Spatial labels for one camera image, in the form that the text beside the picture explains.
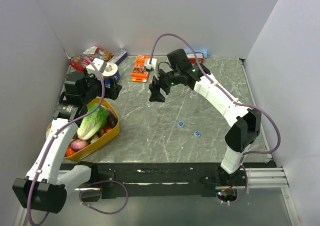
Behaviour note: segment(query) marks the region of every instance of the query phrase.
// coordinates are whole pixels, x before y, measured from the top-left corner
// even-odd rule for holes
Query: snack package
[[[138,55],[132,70],[131,81],[147,82],[149,72],[145,70],[145,60],[150,56]]]
[[[87,55],[91,61],[93,61],[95,58],[99,58],[105,62],[109,61],[114,56],[111,52],[105,51],[99,47],[90,47],[89,49],[85,50],[83,54]],[[87,62],[81,56],[76,56],[71,58],[70,65],[77,71],[83,72],[84,68],[89,65],[89,62]]]

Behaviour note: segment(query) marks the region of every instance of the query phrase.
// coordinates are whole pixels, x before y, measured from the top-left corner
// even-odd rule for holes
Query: food package
[[[109,61],[114,56],[111,52],[105,51],[99,47],[90,47],[89,49],[85,50],[83,54],[87,55],[91,61],[93,61],[95,58],[99,58],[105,62]],[[71,58],[70,65],[77,71],[83,72],[84,68],[89,65],[89,62],[87,62],[81,56],[76,56]]]

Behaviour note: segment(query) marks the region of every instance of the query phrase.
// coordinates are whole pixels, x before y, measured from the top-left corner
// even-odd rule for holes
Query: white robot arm
[[[102,89],[103,82],[94,74],[71,72],[64,82],[65,91],[56,106],[50,133],[34,165],[25,178],[16,178],[13,190],[23,207],[27,207],[32,192],[31,209],[58,213],[67,195],[85,182],[95,182],[98,176],[96,164],[81,162],[68,173],[58,177],[58,172],[68,145],[76,134],[81,120],[87,113],[87,103],[104,91],[104,98],[115,100],[122,86],[110,77],[110,87]]]
[[[199,70],[198,66],[192,66],[183,49],[178,49],[167,54],[172,71],[164,72],[157,68],[156,59],[152,63],[146,62],[146,69],[153,68],[157,75],[153,77],[149,85],[151,91],[150,101],[164,102],[165,98],[160,93],[163,89],[166,94],[170,88],[177,84],[189,86],[192,90],[205,97],[226,119],[230,126],[225,136],[227,150],[220,165],[220,180],[222,183],[233,179],[239,171],[243,154],[248,150],[249,145],[254,142],[260,133],[261,112],[244,106],[237,106],[238,102],[214,77],[210,71],[202,65],[206,75],[215,83],[212,83],[207,76]]]

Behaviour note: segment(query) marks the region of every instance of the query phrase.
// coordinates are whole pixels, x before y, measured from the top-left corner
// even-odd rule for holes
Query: yellow basket
[[[100,97],[97,97],[97,98],[93,99],[91,102],[89,102],[87,106],[90,106],[92,103],[99,103],[99,101],[100,101]],[[87,157],[88,155],[90,155],[94,151],[98,150],[99,148],[101,148],[102,146],[107,144],[109,141],[114,139],[119,134],[119,132],[120,132],[119,117],[118,117],[116,111],[114,110],[114,108],[109,104],[109,102],[106,99],[104,99],[102,101],[101,105],[103,105],[113,111],[115,117],[118,119],[118,123],[116,124],[116,126],[113,129],[111,129],[110,132],[104,134],[101,138],[99,138],[94,143],[89,144],[84,149],[74,153],[73,155],[71,155],[69,157],[64,157],[64,158],[66,158],[70,161],[73,161],[73,162],[80,161],[84,157]]]

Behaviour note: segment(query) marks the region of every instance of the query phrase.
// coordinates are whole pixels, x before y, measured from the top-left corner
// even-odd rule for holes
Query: white wall
[[[279,0],[245,62],[258,105],[282,133],[283,165],[303,225],[320,222],[320,0]],[[270,147],[276,137],[264,124]]]
[[[11,225],[12,183],[42,148],[68,63],[37,0],[0,0],[0,17],[0,220]]]
[[[162,33],[177,33],[196,49],[247,58],[277,0],[38,0],[70,56],[99,45],[149,54]],[[159,43],[156,54],[181,47]]]

